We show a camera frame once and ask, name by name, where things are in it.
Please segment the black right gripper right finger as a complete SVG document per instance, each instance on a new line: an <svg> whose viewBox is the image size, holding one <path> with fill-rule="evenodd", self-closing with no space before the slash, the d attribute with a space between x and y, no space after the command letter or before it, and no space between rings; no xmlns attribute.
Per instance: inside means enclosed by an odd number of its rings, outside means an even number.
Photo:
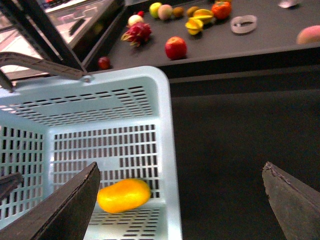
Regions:
<svg viewBox="0 0 320 240"><path fill-rule="evenodd" d="M320 238L320 193L266 162L262 180L271 209L287 240Z"/></svg>

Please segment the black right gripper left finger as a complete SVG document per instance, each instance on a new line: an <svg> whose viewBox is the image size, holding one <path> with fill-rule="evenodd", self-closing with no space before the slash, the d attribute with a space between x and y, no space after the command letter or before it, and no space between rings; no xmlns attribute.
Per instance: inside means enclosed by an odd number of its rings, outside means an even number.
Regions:
<svg viewBox="0 0 320 240"><path fill-rule="evenodd" d="M91 163L32 210L0 231L2 240L82 240L100 186L100 170Z"/></svg>

